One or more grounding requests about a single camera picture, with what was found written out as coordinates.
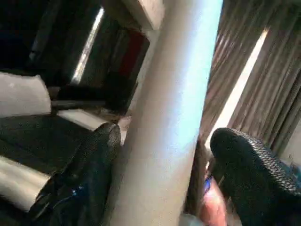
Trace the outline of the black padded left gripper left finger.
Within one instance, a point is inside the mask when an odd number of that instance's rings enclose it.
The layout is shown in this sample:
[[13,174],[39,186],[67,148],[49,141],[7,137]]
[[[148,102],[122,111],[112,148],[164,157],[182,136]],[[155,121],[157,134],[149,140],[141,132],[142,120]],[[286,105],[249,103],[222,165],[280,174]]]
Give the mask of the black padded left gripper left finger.
[[29,226],[99,226],[121,147],[120,127],[104,123],[43,186],[27,215]]

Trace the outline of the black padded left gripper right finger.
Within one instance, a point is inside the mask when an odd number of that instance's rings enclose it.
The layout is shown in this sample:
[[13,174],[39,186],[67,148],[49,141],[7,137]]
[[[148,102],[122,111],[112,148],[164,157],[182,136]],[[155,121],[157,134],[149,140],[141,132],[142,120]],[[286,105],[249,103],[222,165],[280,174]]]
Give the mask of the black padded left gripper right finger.
[[212,134],[210,148],[242,225],[301,224],[301,182],[262,141],[219,128]]

